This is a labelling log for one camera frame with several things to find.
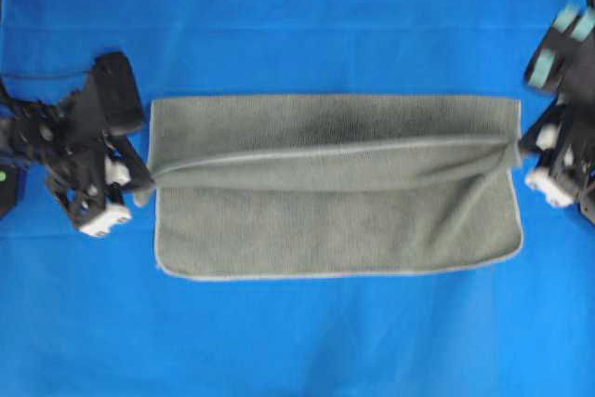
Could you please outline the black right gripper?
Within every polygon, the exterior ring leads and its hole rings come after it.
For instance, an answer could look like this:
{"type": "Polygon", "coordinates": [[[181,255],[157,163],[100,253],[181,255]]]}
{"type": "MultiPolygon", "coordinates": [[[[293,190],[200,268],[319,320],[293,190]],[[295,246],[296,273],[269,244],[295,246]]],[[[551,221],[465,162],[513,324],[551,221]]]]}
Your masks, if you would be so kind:
{"type": "Polygon", "coordinates": [[[594,209],[594,117],[576,106],[551,103],[518,141],[520,155],[537,155],[525,184],[548,204],[594,209]]]}

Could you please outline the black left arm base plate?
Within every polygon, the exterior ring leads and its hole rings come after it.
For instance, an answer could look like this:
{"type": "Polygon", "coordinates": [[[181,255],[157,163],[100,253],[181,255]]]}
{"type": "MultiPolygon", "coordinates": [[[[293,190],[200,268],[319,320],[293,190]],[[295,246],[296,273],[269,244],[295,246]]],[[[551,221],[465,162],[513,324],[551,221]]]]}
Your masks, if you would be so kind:
{"type": "Polygon", "coordinates": [[[4,218],[24,197],[29,166],[22,162],[1,163],[1,213],[4,218]]]}

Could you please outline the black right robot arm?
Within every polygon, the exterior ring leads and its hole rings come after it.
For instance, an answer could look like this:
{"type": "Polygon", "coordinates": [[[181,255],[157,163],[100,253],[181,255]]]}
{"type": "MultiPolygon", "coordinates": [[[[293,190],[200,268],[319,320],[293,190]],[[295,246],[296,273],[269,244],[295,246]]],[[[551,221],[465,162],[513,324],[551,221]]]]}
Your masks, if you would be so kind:
{"type": "Polygon", "coordinates": [[[577,205],[594,220],[594,10],[568,6],[531,58],[524,80],[554,100],[519,140],[538,157],[525,184],[552,207],[577,205]]]}

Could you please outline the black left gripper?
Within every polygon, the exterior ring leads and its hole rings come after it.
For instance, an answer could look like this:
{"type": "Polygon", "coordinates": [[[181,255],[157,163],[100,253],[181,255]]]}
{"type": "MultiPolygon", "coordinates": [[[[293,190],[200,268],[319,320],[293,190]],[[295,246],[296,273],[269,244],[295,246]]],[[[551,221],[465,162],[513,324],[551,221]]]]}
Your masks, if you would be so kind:
{"type": "Polygon", "coordinates": [[[123,191],[154,187],[152,176],[126,136],[103,136],[74,150],[44,151],[46,187],[72,225],[104,237],[131,219],[123,191]]]}

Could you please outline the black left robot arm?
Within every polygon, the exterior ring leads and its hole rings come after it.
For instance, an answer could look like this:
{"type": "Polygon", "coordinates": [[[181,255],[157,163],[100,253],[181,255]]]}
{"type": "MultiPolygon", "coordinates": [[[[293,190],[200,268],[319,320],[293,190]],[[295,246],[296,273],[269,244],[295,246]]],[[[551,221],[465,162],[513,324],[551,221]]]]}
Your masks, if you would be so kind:
{"type": "Polygon", "coordinates": [[[131,74],[88,76],[84,87],[55,105],[1,93],[1,157],[15,167],[39,164],[46,188],[71,224],[91,237],[131,219],[126,192],[153,185],[128,139],[144,122],[131,74]]]}

